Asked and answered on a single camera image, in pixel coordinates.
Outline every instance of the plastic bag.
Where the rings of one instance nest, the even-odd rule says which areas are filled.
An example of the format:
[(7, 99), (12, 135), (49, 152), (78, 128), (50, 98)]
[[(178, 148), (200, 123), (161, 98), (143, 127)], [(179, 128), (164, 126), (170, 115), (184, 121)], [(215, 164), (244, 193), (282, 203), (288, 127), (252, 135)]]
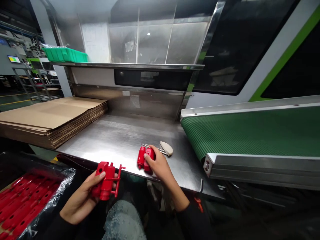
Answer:
[(67, 48), (67, 46), (54, 46), (49, 44), (40, 43), (43, 48)]
[(76, 174), (74, 168), (64, 167), (58, 164), (53, 164), (45, 160), (39, 159), (34, 155), (28, 154), (14, 154), (4, 152), (0, 154), (0, 168), (3, 171), (8, 166), (14, 166), (19, 172), (32, 173), (35, 175), (41, 175), (50, 179), (61, 181), (60, 186), (47, 202), (41, 212), (31, 221), (21, 235), (16, 238), (22, 239), (33, 239), (36, 234), (50, 224), (60, 209), (56, 209), (59, 200), (66, 192), (66, 189), (71, 185)]

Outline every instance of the ceiling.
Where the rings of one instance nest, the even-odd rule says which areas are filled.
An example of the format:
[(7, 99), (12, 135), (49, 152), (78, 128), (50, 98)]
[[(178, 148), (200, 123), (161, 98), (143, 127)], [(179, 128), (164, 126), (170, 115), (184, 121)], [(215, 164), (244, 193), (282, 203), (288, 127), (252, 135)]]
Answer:
[(30, 0), (1, 0), (0, 21), (33, 33), (41, 33)]

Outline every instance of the person's right hand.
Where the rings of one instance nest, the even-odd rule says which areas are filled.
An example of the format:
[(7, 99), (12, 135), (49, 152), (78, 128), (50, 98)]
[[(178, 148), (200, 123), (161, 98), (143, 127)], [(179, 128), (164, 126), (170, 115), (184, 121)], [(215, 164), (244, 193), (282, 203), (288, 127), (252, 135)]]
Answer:
[(149, 145), (156, 154), (156, 160), (152, 160), (146, 153), (144, 159), (147, 161), (152, 171), (160, 178), (163, 182), (171, 181), (174, 179), (166, 157), (153, 145)]

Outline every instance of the jeans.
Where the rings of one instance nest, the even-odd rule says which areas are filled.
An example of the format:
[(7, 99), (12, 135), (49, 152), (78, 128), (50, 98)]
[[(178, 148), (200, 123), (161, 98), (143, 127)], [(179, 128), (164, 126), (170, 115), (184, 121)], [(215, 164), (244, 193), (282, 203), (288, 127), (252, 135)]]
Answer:
[(102, 240), (147, 240), (139, 214), (126, 200), (117, 201), (109, 210)]

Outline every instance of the metal workbench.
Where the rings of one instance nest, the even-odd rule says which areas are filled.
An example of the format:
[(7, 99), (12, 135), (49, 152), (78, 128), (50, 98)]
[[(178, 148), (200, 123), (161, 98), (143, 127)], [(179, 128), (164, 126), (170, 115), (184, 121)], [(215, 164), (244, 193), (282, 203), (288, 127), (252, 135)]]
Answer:
[(173, 155), (167, 160), (180, 187), (199, 192), (203, 179), (203, 194), (224, 199), (214, 180), (205, 175), (179, 122), (113, 111), (91, 123), (57, 151), (97, 163), (110, 161), (116, 168), (122, 164), (127, 173), (158, 181), (138, 169), (137, 157), (140, 143), (160, 147), (160, 141), (173, 148)]

